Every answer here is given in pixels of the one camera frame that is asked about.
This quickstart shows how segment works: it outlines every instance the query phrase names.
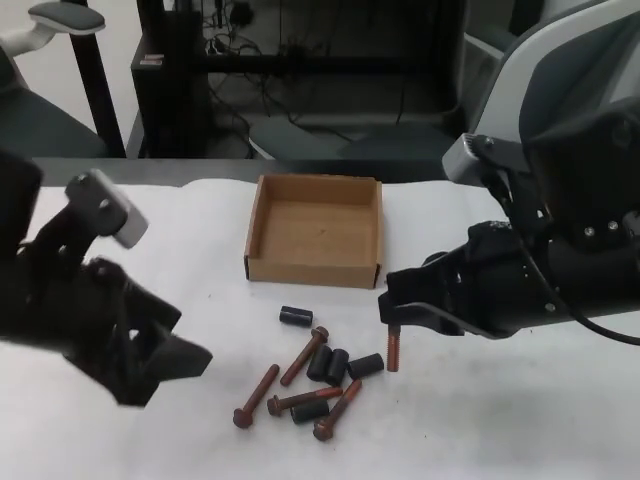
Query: black rubber spacer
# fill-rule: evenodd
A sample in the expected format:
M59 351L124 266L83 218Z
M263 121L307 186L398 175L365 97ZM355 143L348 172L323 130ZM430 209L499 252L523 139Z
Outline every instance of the black rubber spacer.
M293 423L300 425L329 415L329 402L324 399L314 400L302 405L296 405L291 408L290 412Z
M332 387L339 387L347 371L347 363L349 363L349 354L341 348L336 348L331 354L331 362L329 362L327 375L324 378L325 382Z
M313 312L301 308L287 307L284 305L280 309L280 321L287 325L297 325L299 327L311 327L313 323Z
M379 353L353 360L347 364L347 372L353 380L384 370L384 360Z
M307 368L307 377L314 382L323 382L327 375L329 362L331 362L331 348L327 345L320 345L311 357L309 368Z

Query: cardboard box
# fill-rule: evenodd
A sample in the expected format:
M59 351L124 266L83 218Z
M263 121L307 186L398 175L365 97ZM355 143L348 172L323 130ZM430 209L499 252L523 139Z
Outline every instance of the cardboard box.
M248 280L374 288L382 186L373 178L260 177L244 256Z

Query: rusty bolt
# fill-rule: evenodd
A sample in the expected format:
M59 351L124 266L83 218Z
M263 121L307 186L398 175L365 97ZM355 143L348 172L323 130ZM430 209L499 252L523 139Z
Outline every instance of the rusty bolt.
M400 368L400 325L389 325L387 340L387 371L397 372Z
M331 409L329 416L318 420L313 428L313 436L321 442L326 442L333 437L333 427L338 422L349 404L362 388L362 380L354 380L347 388L344 395L338 400L338 403Z
M307 346L304 347L298 358L296 358L289 370L285 372L285 374L280 379L280 385L283 387L288 387L293 382L293 379L296 378L296 375L302 370L304 364L307 363L307 360L313 355L313 352L322 345L323 343L327 343L327 339L329 338L329 332L324 327L317 327L311 330L311 340L307 343Z
M260 400L262 400L266 395L269 387L274 382L279 372L280 367L278 365L271 365L265 376L260 380L260 383L249 397L249 400L247 400L245 406L234 410L233 423L236 427L249 428L253 424L253 411L260 403Z
M302 393L289 398L278 398L277 395L274 395L273 398L267 400L267 408L269 409L269 414L274 417L279 417L282 415L282 411L287 410L288 408L302 405L303 403L307 403L312 400L328 400L330 398L339 397L340 395L342 395L342 389L340 387L322 388L315 392Z

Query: office chair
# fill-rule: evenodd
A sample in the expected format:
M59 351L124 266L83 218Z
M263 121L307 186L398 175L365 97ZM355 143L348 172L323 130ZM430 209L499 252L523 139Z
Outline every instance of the office chair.
M498 65L484 75L490 78L483 91L480 76L472 75L473 88L460 99L465 131L526 142L554 121L605 102L639 21L638 0L592 0L537 24L506 52L493 52ZM250 140L258 153L279 160L423 160L437 180L444 178L442 157L461 133L407 123L335 150L286 120L269 119L254 125Z
M22 158L108 157L89 128L27 87L13 59L47 45L56 33L91 35L105 27L99 13L71 3L29 9L30 29L0 32L0 151ZM52 79L56 72L51 72Z

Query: white table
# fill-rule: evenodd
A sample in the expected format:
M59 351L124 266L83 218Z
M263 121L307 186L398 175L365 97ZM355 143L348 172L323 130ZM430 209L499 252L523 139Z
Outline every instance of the white table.
M400 372L364 381L332 441L271 418L264 405L250 430L237 429L234 408L271 363L286 368L309 338L278 322L281 305L312 309L330 345L352 358L384 354L383 289L248 283L242 253L253 184L126 190L151 222L147 235L131 251L104 240L90 254L122 262L178 306L175 332L209 348L213 361L201 378L165 383L146 409L131 411L58 357L2 347L3 478L637 477L640 350L575 324L503 341L404 328ZM417 265L465 242L469 225L502 218L479 189L429 183L383 193L386 270ZM64 203L61 189L43 197L37 224ZM606 322L638 333L639 315ZM301 375L271 394L318 386Z

